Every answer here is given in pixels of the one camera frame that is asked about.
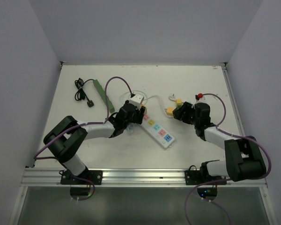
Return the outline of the green power strip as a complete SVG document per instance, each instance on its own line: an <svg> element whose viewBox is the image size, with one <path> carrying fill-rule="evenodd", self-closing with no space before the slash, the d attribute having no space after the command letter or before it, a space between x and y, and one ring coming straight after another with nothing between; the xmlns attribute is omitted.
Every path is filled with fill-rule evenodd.
<svg viewBox="0 0 281 225"><path fill-rule="evenodd" d="M105 90L103 89L102 85L99 83L99 81L97 79L95 79L93 81L93 85L94 85L96 91L98 92L100 98L103 100L105 105L108 106L109 112L114 113L115 108L114 108L112 102L110 101L109 97L106 95Z"/></svg>

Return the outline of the small yellow plug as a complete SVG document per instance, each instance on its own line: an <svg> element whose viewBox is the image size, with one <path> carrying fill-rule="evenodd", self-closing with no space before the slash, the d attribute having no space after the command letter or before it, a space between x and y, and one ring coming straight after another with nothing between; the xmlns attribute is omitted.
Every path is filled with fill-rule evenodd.
<svg viewBox="0 0 281 225"><path fill-rule="evenodd" d="M168 107L168 108L166 109L166 114L167 114L168 116L173 116L173 111L174 111L174 108L173 108L173 107Z"/></svg>

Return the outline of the white power strip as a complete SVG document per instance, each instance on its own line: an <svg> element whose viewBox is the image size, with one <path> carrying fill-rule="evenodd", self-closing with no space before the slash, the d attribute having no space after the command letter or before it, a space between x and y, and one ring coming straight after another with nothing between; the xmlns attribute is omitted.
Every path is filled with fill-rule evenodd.
<svg viewBox="0 0 281 225"><path fill-rule="evenodd" d="M144 115L140 126L164 149L171 148L176 140L168 130L148 114Z"/></svg>

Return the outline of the orange cube socket adapter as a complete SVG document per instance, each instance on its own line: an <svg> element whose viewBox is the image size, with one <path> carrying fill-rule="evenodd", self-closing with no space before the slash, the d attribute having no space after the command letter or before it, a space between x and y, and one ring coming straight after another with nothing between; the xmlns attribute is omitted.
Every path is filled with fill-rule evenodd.
<svg viewBox="0 0 281 225"><path fill-rule="evenodd" d="M144 104L141 104L141 107L144 109L144 114L147 114L147 107Z"/></svg>

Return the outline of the yellow USB charger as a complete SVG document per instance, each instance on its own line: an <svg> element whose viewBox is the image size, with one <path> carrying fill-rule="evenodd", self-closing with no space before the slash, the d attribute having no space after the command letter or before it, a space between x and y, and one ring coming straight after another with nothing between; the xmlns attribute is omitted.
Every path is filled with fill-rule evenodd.
<svg viewBox="0 0 281 225"><path fill-rule="evenodd" d="M176 107L181 107L183 104L182 99L176 99Z"/></svg>

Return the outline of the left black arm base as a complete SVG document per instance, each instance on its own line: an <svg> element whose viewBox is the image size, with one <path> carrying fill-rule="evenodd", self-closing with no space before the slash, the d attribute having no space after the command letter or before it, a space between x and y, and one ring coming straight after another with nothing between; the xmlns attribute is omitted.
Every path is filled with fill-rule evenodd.
<svg viewBox="0 0 281 225"><path fill-rule="evenodd" d="M91 181L94 185L101 185L103 179L102 170L85 170L74 177L68 170L59 171L62 185L86 185Z"/></svg>

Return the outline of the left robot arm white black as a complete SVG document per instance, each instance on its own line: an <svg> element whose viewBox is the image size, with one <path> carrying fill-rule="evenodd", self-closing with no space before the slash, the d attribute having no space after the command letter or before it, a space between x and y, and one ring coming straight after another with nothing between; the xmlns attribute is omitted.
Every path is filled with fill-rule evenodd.
<svg viewBox="0 0 281 225"><path fill-rule="evenodd" d="M77 155L82 143L89 139L117 137L128 125L141 124L145 114L146 107L143 104L137 106L127 100L105 122L80 124L73 116L66 116L45 136L44 147L69 171L77 184L83 184L87 181L89 170Z"/></svg>

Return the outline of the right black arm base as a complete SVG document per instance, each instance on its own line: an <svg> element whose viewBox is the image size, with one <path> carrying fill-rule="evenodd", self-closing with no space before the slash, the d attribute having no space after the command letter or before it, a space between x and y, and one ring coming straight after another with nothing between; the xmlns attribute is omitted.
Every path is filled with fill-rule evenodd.
<svg viewBox="0 0 281 225"><path fill-rule="evenodd" d="M212 182L211 185L226 185L226 177L222 178L221 176L211 176L207 172L207 169L201 166L199 169L195 165L190 166L185 173L185 184L186 185L199 185L206 182Z"/></svg>

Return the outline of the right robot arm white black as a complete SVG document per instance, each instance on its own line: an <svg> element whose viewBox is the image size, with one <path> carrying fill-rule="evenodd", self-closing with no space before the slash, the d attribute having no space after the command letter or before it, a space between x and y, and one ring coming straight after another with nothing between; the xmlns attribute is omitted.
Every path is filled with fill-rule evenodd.
<svg viewBox="0 0 281 225"><path fill-rule="evenodd" d="M196 182L210 184L224 178L232 181L257 179L266 174L266 165L254 137L233 137L219 131L211 122L210 106L206 103L183 103L173 110L173 117L194 126L196 135L205 142L224 150L225 160L203 162L199 170L187 170L185 175Z"/></svg>

